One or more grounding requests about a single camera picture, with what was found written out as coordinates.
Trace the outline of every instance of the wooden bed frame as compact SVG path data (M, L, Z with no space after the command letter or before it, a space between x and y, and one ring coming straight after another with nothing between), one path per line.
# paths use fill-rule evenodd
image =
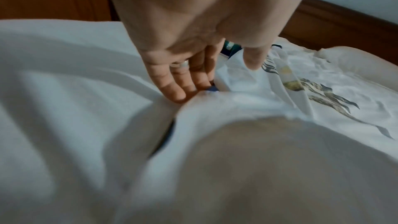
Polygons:
M321 0L303 0L280 37L314 50L350 46L398 65L398 25Z

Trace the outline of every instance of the palm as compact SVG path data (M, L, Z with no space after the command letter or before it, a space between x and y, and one ring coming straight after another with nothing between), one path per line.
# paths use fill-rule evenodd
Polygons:
M250 69L301 0L113 0L155 85L182 102L214 78L224 38L241 44ZM170 68L189 60L189 68Z

